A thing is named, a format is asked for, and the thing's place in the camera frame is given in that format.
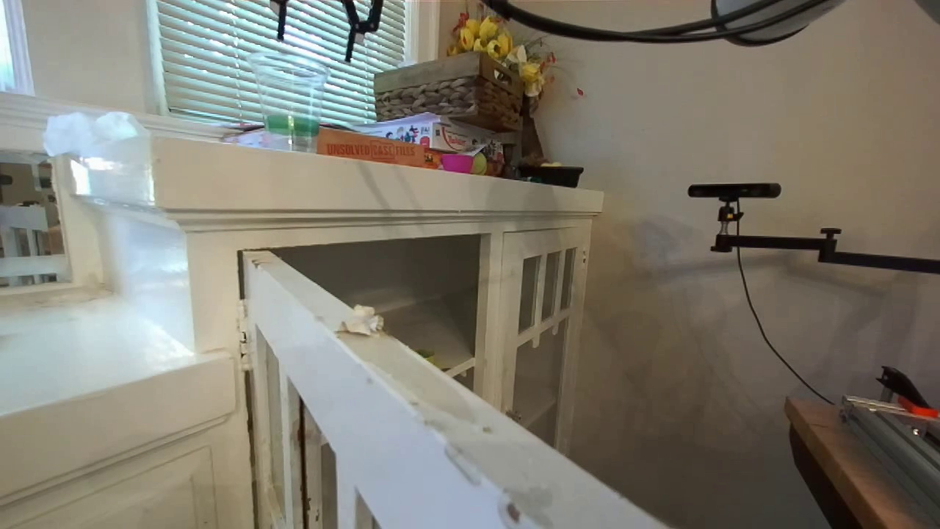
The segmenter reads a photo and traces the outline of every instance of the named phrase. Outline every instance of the black cable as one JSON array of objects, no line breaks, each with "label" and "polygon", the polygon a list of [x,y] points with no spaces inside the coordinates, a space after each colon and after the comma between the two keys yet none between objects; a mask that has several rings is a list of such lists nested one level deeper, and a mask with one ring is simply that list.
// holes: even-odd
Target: black cable
[{"label": "black cable", "polygon": [[818,389],[776,349],[776,343],[771,342],[771,335],[766,335],[766,330],[765,330],[765,321],[762,321],[762,315],[759,315],[759,308],[754,308],[751,287],[747,286],[741,248],[735,249],[735,257],[738,257],[738,274],[741,274],[747,308],[751,311],[751,318],[754,318],[754,323],[759,323],[759,332],[762,332],[766,349],[801,382],[801,389],[809,389],[818,399],[834,405],[822,390],[818,390]]},{"label": "black cable", "polygon": [[750,17],[754,13],[765,13],[771,7],[779,7],[779,0],[759,0],[747,8],[715,16],[706,22],[677,24],[677,27],[655,27],[655,29],[631,29],[631,32],[615,32],[615,29],[596,29],[596,27],[575,27],[552,17],[540,17],[536,13],[518,8],[509,0],[486,0],[489,8],[497,16],[518,22],[522,27],[536,27],[540,32],[565,35],[565,38],[583,38],[583,42],[637,42],[637,45],[694,45],[694,42],[718,42],[718,38],[747,38],[750,32],[762,32],[766,27],[793,22],[812,8],[820,8],[831,0],[804,0],[793,8],[784,8],[766,22],[747,24],[747,27],[729,27],[731,22]]}]

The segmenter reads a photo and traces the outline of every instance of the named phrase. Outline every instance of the wooden table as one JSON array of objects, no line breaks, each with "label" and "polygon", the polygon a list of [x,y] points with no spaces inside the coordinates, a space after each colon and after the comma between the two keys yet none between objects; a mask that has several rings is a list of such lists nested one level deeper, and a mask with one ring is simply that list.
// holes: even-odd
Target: wooden table
[{"label": "wooden table", "polygon": [[793,462],[831,526],[938,526],[926,496],[822,402],[788,399]]}]

